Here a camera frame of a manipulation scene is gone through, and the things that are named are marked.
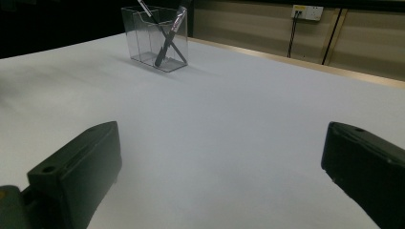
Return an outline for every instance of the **screw hole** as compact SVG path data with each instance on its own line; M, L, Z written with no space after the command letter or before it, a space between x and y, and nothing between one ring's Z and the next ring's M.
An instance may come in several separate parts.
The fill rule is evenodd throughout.
M46 167L45 169L42 170L42 173L47 174L47 173L52 172L54 169L55 168L53 166L48 166L48 167Z

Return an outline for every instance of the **white tabletop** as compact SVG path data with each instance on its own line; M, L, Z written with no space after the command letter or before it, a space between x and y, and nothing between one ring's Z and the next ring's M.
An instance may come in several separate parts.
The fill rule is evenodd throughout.
M118 122L123 168L89 228L377 228L321 169L339 121L405 148L405 90L189 42L172 73L125 36L0 60L0 184Z

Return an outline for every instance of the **electrical outlet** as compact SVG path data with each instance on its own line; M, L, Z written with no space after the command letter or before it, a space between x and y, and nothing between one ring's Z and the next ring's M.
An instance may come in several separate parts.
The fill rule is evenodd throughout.
M312 21L319 21L321 20L323 10L324 10L323 7L307 6L307 13L305 19Z
M294 5L292 7L291 17L295 17L295 12L300 11L301 13L298 15L299 19L305 19L307 16L307 6L302 5Z

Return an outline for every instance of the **transparent pen holder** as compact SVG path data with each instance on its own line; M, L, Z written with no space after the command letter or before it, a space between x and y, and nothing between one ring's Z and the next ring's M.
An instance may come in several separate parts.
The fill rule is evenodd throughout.
M173 40L173 28L177 11L158 7L148 7L150 17L142 7L122 8L122 19L132 59L164 72L172 72L187 65L187 14L185 14Z

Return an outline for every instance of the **beige wall panel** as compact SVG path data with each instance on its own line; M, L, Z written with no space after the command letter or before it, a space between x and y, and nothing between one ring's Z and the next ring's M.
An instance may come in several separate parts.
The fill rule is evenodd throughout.
M292 5L197 1L194 37L287 56ZM299 21L291 57L318 63L333 9L320 22Z
M405 80L405 13L349 10L330 66Z

